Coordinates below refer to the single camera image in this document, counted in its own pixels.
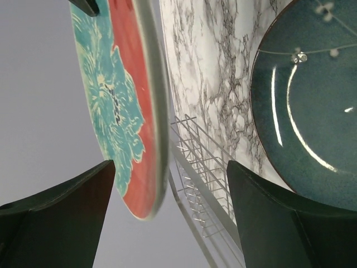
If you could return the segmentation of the grey white plate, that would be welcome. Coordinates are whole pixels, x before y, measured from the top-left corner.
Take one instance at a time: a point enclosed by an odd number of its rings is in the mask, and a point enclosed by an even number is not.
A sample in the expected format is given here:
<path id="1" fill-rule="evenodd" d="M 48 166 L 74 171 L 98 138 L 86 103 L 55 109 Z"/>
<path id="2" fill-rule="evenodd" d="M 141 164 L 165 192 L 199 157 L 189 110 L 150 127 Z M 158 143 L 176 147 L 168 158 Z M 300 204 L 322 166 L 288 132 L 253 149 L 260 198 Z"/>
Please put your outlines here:
<path id="1" fill-rule="evenodd" d="M 100 150 L 115 164 L 115 187 L 131 214 L 152 219 L 169 169 L 169 82 L 150 1 L 70 3 L 76 52 Z"/>

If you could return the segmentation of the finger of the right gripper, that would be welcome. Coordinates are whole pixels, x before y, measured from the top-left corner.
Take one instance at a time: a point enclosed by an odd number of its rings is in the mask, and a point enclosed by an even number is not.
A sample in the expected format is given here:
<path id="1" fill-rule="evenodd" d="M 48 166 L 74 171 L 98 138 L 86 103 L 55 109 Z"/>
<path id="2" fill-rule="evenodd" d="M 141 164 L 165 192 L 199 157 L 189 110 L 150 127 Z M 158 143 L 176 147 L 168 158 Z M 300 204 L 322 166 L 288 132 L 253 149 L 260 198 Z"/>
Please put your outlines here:
<path id="1" fill-rule="evenodd" d="M 100 13 L 96 0 L 69 0 L 69 2 L 90 17 L 96 17 Z"/>

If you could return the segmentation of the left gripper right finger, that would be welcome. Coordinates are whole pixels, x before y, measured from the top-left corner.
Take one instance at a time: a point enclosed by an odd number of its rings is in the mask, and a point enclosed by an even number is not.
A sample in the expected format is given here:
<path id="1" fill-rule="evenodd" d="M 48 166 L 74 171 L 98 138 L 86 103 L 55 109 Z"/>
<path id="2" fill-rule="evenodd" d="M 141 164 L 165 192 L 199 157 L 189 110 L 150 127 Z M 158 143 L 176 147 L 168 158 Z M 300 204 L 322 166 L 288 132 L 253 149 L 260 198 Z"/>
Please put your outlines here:
<path id="1" fill-rule="evenodd" d="M 356 212 L 322 204 L 226 169 L 246 267 L 356 267 Z"/>

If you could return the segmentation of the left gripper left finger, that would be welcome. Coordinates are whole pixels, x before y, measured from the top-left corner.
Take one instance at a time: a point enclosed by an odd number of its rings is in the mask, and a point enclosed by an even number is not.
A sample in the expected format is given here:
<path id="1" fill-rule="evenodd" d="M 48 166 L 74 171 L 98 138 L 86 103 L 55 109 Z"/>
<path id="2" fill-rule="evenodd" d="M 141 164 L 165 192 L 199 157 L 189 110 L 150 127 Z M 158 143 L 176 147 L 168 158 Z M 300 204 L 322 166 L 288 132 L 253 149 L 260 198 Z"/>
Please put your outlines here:
<path id="1" fill-rule="evenodd" d="M 106 160 L 1 206 L 1 267 L 92 267 L 112 192 Z"/>

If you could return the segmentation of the wire dish rack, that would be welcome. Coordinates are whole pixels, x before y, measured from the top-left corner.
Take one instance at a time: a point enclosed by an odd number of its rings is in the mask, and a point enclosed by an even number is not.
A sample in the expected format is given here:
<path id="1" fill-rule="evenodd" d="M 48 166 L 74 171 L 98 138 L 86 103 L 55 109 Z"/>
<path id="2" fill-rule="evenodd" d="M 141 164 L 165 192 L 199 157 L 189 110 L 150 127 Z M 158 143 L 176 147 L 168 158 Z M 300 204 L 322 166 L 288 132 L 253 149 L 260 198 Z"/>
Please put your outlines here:
<path id="1" fill-rule="evenodd" d="M 245 267 L 226 175 L 232 157 L 196 117 L 174 116 L 171 133 L 170 187 L 209 267 Z"/>

